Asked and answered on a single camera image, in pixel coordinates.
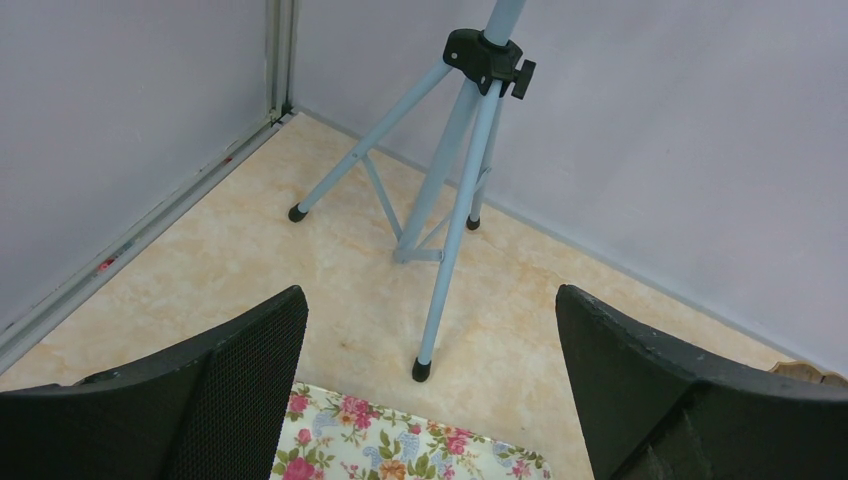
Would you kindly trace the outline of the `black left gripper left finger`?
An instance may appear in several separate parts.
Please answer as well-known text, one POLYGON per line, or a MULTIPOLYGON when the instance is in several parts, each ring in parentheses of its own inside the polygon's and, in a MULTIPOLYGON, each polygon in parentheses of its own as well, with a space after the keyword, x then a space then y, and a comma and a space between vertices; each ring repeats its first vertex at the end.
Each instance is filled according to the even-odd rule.
POLYGON ((307 326, 291 286, 72 385, 1 395, 5 479, 266 479, 307 326))

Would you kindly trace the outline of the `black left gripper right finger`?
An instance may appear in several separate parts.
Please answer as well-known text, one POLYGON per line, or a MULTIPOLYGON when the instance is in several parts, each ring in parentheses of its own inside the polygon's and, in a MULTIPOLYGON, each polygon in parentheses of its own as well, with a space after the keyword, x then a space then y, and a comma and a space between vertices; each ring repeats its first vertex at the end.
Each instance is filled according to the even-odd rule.
POLYGON ((597 479, 843 479, 847 392, 758 370, 574 285, 555 300, 597 479))

